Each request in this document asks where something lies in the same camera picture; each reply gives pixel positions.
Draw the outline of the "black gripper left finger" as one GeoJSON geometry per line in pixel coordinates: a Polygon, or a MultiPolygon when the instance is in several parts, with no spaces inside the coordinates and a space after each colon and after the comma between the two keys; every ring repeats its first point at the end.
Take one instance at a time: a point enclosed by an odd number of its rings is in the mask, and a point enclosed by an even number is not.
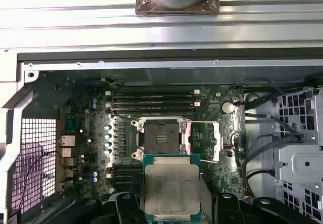
{"type": "Polygon", "coordinates": [[[140,207],[144,181],[134,181],[130,192],[116,193],[105,204],[81,199],[54,216],[54,223],[148,223],[140,207]]]}

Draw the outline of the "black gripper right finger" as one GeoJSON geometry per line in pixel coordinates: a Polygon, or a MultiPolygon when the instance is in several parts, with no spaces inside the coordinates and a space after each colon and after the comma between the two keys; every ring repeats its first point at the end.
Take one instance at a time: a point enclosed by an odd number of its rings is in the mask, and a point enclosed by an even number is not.
{"type": "Polygon", "coordinates": [[[221,193],[213,209],[214,223],[307,223],[307,217],[281,201],[255,198],[247,204],[230,193],[221,193]]]}

